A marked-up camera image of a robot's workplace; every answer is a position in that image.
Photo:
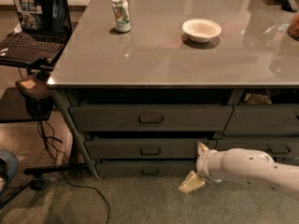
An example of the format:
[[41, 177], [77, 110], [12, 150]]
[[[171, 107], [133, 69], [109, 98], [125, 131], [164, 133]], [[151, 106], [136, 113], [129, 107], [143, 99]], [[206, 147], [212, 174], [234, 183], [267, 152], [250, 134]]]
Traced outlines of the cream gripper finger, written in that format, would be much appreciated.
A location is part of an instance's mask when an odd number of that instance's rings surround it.
[[197, 143], [197, 153], [198, 155], [202, 155], [204, 152], [209, 151], [209, 148], [203, 144], [202, 142]]
[[206, 182], [200, 178], [195, 171], [190, 171], [185, 180], [178, 187], [178, 190], [183, 193], [190, 193], [195, 189], [203, 187], [205, 183]]

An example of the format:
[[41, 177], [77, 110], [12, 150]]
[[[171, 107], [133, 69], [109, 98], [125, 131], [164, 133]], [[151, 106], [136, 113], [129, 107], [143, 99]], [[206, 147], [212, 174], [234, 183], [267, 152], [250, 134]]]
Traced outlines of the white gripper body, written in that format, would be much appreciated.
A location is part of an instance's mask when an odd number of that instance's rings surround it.
[[207, 182], [221, 182], [220, 179], [213, 177], [208, 170], [208, 161], [212, 154], [216, 153], [216, 150], [199, 150], [198, 158], [196, 161], [196, 173], [197, 175]]

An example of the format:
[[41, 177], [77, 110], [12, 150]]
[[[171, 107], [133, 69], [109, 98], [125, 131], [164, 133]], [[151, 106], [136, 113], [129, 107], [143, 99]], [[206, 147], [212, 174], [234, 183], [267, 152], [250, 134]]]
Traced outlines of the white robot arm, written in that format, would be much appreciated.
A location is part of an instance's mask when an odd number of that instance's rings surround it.
[[299, 199], [299, 167], [275, 162], [267, 153], [244, 148], [224, 151], [197, 143], [195, 170], [190, 171], [178, 190], [189, 193], [206, 182], [222, 180], [261, 186]]

